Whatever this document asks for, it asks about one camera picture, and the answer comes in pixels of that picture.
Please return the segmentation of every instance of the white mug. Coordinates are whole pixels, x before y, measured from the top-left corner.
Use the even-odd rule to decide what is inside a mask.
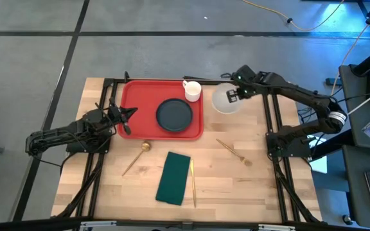
[[[185,98],[189,102],[195,102],[199,99],[202,87],[198,82],[184,80],[182,86],[185,89]]]

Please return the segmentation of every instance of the black plate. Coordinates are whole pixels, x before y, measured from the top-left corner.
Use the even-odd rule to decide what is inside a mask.
[[[192,109],[181,99],[167,99],[157,109],[157,121],[169,132],[181,132],[192,122]]]

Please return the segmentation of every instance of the green napkin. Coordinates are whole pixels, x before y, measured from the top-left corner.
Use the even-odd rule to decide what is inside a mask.
[[[191,157],[168,152],[156,200],[182,205]]]

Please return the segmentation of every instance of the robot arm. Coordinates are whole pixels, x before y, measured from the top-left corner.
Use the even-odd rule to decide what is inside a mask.
[[[244,65],[232,73],[231,79],[238,88],[227,92],[230,103],[240,99],[249,99],[257,94],[279,94],[315,110],[317,120],[293,127],[283,126],[278,132],[269,134],[271,153],[285,149],[298,137],[306,137],[317,132],[339,133],[347,119],[346,113],[335,98],[288,83],[278,74],[265,72],[256,74]]]
[[[127,122],[136,110],[137,108],[118,108],[111,100],[109,108],[91,110],[68,126],[33,132],[26,139],[25,152],[38,155],[50,147],[62,144],[73,147],[73,151],[68,150],[70,152],[96,152],[113,135],[110,129],[115,124],[123,123],[124,130],[130,134]]]

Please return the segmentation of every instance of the concrete floor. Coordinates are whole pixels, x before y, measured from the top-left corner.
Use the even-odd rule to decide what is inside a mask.
[[[83,0],[0,0],[0,31],[73,31]],[[312,27],[337,4],[293,0],[261,2]],[[359,32],[364,16],[346,3],[316,32]],[[239,0],[96,0],[82,31],[292,31],[273,13]],[[329,94],[323,84],[337,72],[353,38],[315,37],[80,37],[52,127],[75,119],[86,77],[219,78],[243,64],[274,71],[302,87]],[[25,138],[39,130],[52,97],[71,37],[0,37],[0,222],[8,221],[29,157]],[[347,64],[370,55],[370,38],[361,39]],[[45,152],[60,163],[64,147]],[[48,218],[59,180],[55,166],[41,164],[24,219]],[[318,189],[325,221],[343,225],[348,213],[343,192]],[[149,230],[149,228],[124,228]]]

